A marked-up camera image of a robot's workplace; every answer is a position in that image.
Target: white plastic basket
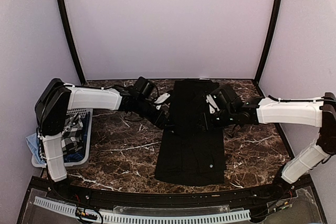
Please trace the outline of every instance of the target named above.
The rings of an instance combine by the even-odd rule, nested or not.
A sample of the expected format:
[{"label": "white plastic basket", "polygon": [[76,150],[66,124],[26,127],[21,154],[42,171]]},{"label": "white plastic basket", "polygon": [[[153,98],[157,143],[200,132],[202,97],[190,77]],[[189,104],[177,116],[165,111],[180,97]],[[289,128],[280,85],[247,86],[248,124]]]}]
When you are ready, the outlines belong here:
[{"label": "white plastic basket", "polygon": [[[93,109],[73,109],[73,110],[68,110],[68,114],[75,114],[79,113],[82,117],[85,117],[87,113],[90,113],[90,119],[89,119],[89,125],[88,125],[88,136],[86,139],[86,149],[85,149],[85,156],[84,158],[79,161],[79,162],[69,162],[69,163],[64,163],[65,167],[72,167],[72,166],[77,166],[77,165],[82,165],[84,164],[88,158],[89,158],[89,153],[90,153],[90,138],[91,138],[91,126],[92,126],[92,112]],[[37,161],[35,160],[34,156],[31,157],[31,163],[33,166],[38,167],[38,168],[46,168],[46,164],[38,164]]]}]

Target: blue cloth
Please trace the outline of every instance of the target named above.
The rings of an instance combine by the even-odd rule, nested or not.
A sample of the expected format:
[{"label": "blue cloth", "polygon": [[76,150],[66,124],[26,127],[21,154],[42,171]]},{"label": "blue cloth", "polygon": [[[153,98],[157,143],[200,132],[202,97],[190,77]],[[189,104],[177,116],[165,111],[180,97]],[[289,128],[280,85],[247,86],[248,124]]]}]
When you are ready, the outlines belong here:
[{"label": "blue cloth", "polygon": [[[79,162],[83,160],[83,158],[85,157],[86,142],[88,138],[88,130],[90,122],[90,113],[87,113],[87,115],[82,119],[82,122],[83,122],[83,129],[82,129],[83,148],[76,153],[64,155],[63,156],[64,163]],[[39,154],[40,139],[37,137],[37,134],[34,133],[26,137],[26,142],[36,162],[38,164],[45,164],[46,162],[43,159],[41,159]]]}]

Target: black cloth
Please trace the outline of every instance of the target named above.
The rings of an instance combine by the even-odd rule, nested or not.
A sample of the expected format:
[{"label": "black cloth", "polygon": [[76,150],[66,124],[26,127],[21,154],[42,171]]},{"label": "black cloth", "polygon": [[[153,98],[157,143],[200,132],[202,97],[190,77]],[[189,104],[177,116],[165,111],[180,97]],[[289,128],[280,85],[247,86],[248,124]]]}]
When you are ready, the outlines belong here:
[{"label": "black cloth", "polygon": [[209,114],[205,96],[218,86],[209,80],[175,82],[169,108],[174,128],[163,132],[156,179],[188,186],[224,182],[223,131],[204,132],[201,128],[202,114]]}]

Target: black metal pole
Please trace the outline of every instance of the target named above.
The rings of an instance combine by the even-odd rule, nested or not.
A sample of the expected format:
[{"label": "black metal pole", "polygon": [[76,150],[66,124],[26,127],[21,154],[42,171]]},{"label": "black metal pole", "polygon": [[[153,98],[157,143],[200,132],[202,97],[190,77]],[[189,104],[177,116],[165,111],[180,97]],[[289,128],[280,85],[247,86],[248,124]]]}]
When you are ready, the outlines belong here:
[{"label": "black metal pole", "polygon": [[69,50],[70,50],[70,53],[71,53],[72,60],[74,62],[73,64],[75,65],[75,69],[76,69],[79,81],[81,82],[81,84],[84,84],[86,82],[86,80],[85,80],[85,77],[84,77],[82,67],[81,67],[80,62],[79,62],[78,54],[77,54],[76,47],[75,47],[74,38],[72,37],[70,24],[69,24],[69,19],[68,19],[68,15],[67,15],[67,10],[66,10],[66,7],[65,7],[65,2],[64,2],[64,0],[57,0],[57,3],[58,3],[58,8],[59,8],[59,13],[61,15],[62,23],[63,23],[64,33],[65,33],[65,36],[67,38],[67,42],[68,42],[68,46],[69,46]]},{"label": "black metal pole", "polygon": [[256,76],[254,77],[254,80],[257,83],[259,83],[259,81],[261,79],[261,76],[263,75],[263,71],[264,71],[264,68],[265,68],[265,64],[266,64],[266,61],[267,61],[269,49],[271,47],[271,43],[272,43],[274,31],[275,31],[275,26],[277,24],[277,19],[278,19],[278,14],[279,14],[279,9],[280,9],[280,3],[281,3],[281,0],[274,0],[274,3],[273,3],[271,19],[270,19],[269,26],[268,26],[268,31],[267,31],[267,36],[266,36],[263,52],[261,54],[261,58],[260,58],[260,62],[259,62],[259,66],[258,66]]}]

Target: light blue towel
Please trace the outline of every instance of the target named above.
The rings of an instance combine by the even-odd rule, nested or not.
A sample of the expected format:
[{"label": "light blue towel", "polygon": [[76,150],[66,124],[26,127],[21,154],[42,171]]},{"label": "light blue towel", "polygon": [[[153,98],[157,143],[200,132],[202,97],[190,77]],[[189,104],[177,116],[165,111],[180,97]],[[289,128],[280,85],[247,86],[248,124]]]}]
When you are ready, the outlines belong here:
[{"label": "light blue towel", "polygon": [[37,161],[38,164],[45,164],[45,161],[42,160],[40,158],[40,156],[38,155],[39,153],[39,147],[40,147],[40,142],[39,139],[36,136],[36,133],[34,133],[33,135],[30,135],[28,137],[26,137],[26,142],[27,145],[30,149],[30,151],[32,152],[35,160]]}]

